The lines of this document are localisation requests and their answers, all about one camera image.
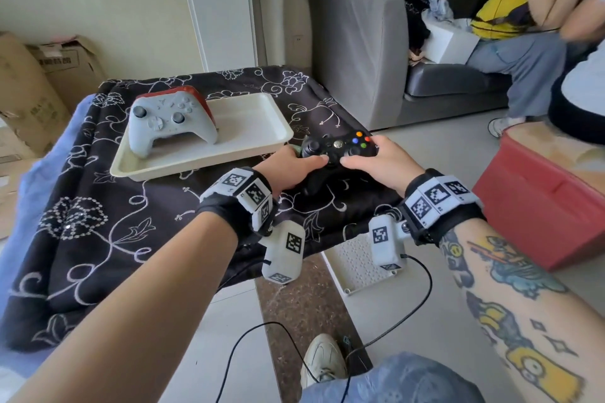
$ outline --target black game controller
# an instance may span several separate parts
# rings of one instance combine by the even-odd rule
[[[301,157],[328,155],[326,167],[311,172],[302,183],[302,192],[307,196],[317,194],[327,179],[351,175],[351,169],[340,164],[343,156],[376,156],[378,148],[365,131],[354,131],[346,136],[322,138],[306,137],[302,142]]]

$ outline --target sofa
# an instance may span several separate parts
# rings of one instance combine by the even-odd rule
[[[476,0],[448,0],[456,18]],[[314,78],[368,130],[507,106],[510,77],[462,64],[408,65],[404,0],[308,0]]]

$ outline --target person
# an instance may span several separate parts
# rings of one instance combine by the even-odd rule
[[[570,136],[605,145],[605,0],[584,0],[563,27],[565,41],[598,41],[586,61],[552,87],[548,117]]]
[[[506,128],[527,117],[546,115],[552,85],[563,73],[566,60],[566,44],[555,31],[578,1],[479,1],[471,25],[481,40],[467,65],[512,78],[508,115],[488,124],[494,137],[501,137]]]
[[[388,138],[373,140],[379,146],[376,157],[344,157],[341,163],[366,171],[404,197],[425,170]],[[325,156],[298,158],[285,146],[254,170],[277,196],[326,163]],[[11,403],[158,401],[238,246],[236,229],[239,224],[218,213],[198,213],[84,318]],[[602,399],[605,322],[599,314],[482,219],[459,223],[440,247],[471,315],[528,402]],[[545,339],[546,332],[552,339]],[[329,337],[314,341],[305,360],[320,383],[308,385],[314,379],[303,373],[302,401],[340,401],[344,361]],[[214,397],[201,395],[200,401]],[[352,379],[347,401],[360,400],[483,401],[477,388],[452,370],[405,353]]]

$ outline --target black shorts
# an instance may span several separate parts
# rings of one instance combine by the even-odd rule
[[[552,86],[552,101],[548,118],[557,128],[571,137],[590,144],[605,145],[605,116],[583,110],[567,100],[561,91],[565,75]]]

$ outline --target white shirt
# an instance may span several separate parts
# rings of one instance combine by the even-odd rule
[[[576,107],[605,116],[605,40],[568,73],[561,91]]]

